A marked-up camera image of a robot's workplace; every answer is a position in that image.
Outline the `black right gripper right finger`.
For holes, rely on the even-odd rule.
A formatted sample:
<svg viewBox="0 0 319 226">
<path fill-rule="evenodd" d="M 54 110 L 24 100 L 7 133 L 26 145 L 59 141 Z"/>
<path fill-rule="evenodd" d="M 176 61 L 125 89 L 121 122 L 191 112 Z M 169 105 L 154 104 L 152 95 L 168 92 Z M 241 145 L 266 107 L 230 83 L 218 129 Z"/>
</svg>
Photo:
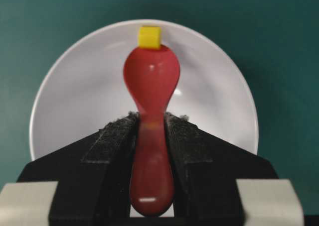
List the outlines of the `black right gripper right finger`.
<svg viewBox="0 0 319 226">
<path fill-rule="evenodd" d="M 302 226 L 304 212 L 288 179 L 271 163 L 165 114 L 176 186 L 166 226 Z"/>
</svg>

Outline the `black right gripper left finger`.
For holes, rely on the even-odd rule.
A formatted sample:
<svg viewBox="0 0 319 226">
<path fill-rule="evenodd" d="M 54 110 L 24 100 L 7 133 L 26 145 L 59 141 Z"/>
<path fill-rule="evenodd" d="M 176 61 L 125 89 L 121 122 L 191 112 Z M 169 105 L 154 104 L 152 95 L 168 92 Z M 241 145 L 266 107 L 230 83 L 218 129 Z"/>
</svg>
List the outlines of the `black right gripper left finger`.
<svg viewBox="0 0 319 226">
<path fill-rule="evenodd" d="M 26 164 L 0 193 L 3 226 L 105 226 L 130 216 L 133 151 L 139 115 Z"/>
</svg>

